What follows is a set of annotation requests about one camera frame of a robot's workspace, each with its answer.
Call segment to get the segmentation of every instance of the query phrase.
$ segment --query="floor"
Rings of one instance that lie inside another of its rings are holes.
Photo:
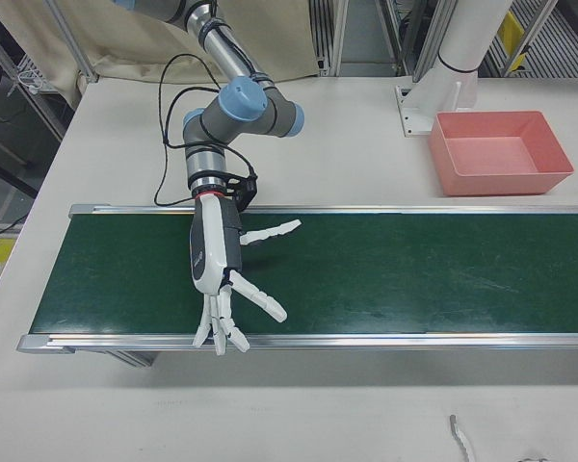
[[[24,97],[11,82],[3,78],[0,84],[0,142],[30,163],[23,167],[0,150],[0,166],[38,189],[58,150],[58,141]],[[71,117],[64,100],[57,95],[46,96],[58,116],[65,121]],[[0,179],[0,229],[30,211],[33,199]]]

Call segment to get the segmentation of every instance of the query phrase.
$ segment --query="robot finger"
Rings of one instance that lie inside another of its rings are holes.
[[[210,327],[212,326],[212,318],[210,316],[210,295],[203,296],[203,311],[201,313],[201,321],[199,322],[199,327],[197,328],[197,333],[193,339],[194,347],[201,347],[205,339],[208,338],[210,333]]]
[[[217,356],[221,356],[224,354],[227,338],[225,337],[223,329],[220,326],[218,301],[214,295],[210,296],[210,315],[212,318],[212,337],[214,338],[214,349],[216,350]]]
[[[301,221],[294,219],[293,221],[282,223],[281,225],[275,226],[274,228],[261,229],[259,231],[249,231],[248,233],[240,236],[240,244],[250,245],[253,243],[260,243],[261,241],[265,241],[269,238],[275,238],[276,236],[282,236],[284,234],[291,233],[301,224]]]
[[[227,339],[243,353],[248,351],[250,348],[249,341],[242,331],[236,327],[235,321],[231,317],[231,286],[226,285],[221,288],[217,301],[219,304],[219,322]]]
[[[229,274],[229,281],[231,281],[231,286],[235,291],[245,296],[255,305],[261,307],[263,311],[268,313],[276,321],[283,322],[287,319],[287,312],[282,308],[280,303],[271,296],[268,296],[265,292],[257,289],[256,286],[247,281],[239,272],[233,270]]]

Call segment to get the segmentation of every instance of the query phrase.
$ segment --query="beige curtain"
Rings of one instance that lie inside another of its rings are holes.
[[[73,35],[99,75],[157,82],[178,53],[201,56],[218,69],[193,37],[155,19],[128,12],[111,0],[59,0]],[[275,80],[314,75],[317,65],[307,0],[221,0],[236,37]],[[0,0],[0,20],[49,82],[76,106],[79,69],[42,0]],[[207,82],[195,60],[174,65],[168,82]]]

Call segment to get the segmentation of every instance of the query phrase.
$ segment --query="green conveyor belt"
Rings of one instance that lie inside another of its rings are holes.
[[[243,248],[244,276],[278,324],[239,295],[248,334],[578,332],[578,215],[243,215],[299,218]],[[193,334],[188,215],[76,215],[30,333]]]

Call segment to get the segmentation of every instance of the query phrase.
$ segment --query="white pipe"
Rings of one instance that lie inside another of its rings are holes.
[[[477,101],[477,68],[512,0],[459,0],[432,69],[399,102],[404,126],[428,134],[436,113],[470,109]]]

